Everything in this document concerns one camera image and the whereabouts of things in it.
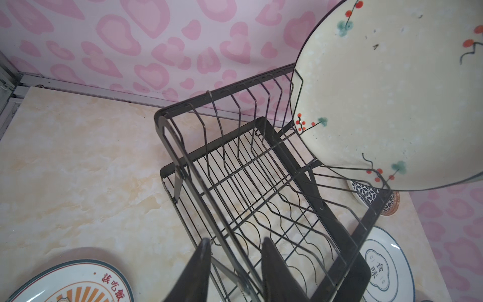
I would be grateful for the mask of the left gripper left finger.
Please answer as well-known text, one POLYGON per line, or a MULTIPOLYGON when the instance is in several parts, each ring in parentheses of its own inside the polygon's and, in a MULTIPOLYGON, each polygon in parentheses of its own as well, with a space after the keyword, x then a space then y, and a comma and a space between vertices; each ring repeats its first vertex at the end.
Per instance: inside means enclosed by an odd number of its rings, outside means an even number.
POLYGON ((202 239, 164 301, 207 301, 211 270, 211 244, 202 239))

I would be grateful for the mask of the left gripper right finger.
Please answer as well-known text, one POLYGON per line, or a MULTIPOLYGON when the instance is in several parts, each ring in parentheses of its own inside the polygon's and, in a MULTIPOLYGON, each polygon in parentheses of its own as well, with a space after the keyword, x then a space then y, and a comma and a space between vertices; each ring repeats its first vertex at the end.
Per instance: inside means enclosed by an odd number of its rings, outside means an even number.
POLYGON ((309 301, 269 237, 262 244, 262 282, 264 301, 309 301))

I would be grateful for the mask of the small orange sunburst plate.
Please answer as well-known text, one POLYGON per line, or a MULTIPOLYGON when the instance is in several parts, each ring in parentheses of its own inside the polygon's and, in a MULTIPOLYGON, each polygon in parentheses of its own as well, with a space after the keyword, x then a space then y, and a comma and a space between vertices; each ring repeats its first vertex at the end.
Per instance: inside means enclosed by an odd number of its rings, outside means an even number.
POLYGON ((134 301, 127 278, 94 259, 71 260, 37 274, 8 301, 134 301))

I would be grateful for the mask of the black wire dish rack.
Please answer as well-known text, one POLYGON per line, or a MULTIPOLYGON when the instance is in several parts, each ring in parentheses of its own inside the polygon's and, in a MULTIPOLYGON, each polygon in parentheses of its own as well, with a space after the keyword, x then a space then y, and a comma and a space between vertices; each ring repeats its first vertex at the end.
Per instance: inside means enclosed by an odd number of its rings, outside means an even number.
POLYGON ((160 109, 155 127, 172 162, 162 184, 193 244, 211 244, 223 301, 262 301, 269 237, 312 301, 362 301, 360 254, 391 196, 369 206, 302 141, 291 110, 294 64, 160 109))

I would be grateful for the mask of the cream plate red berries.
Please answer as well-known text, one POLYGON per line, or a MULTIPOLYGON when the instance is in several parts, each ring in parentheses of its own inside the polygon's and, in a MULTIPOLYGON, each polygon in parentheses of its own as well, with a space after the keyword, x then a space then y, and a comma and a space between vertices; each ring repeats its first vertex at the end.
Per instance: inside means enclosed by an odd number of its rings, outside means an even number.
POLYGON ((337 174, 398 191, 482 177, 481 1, 341 1, 292 82, 297 131, 337 174))

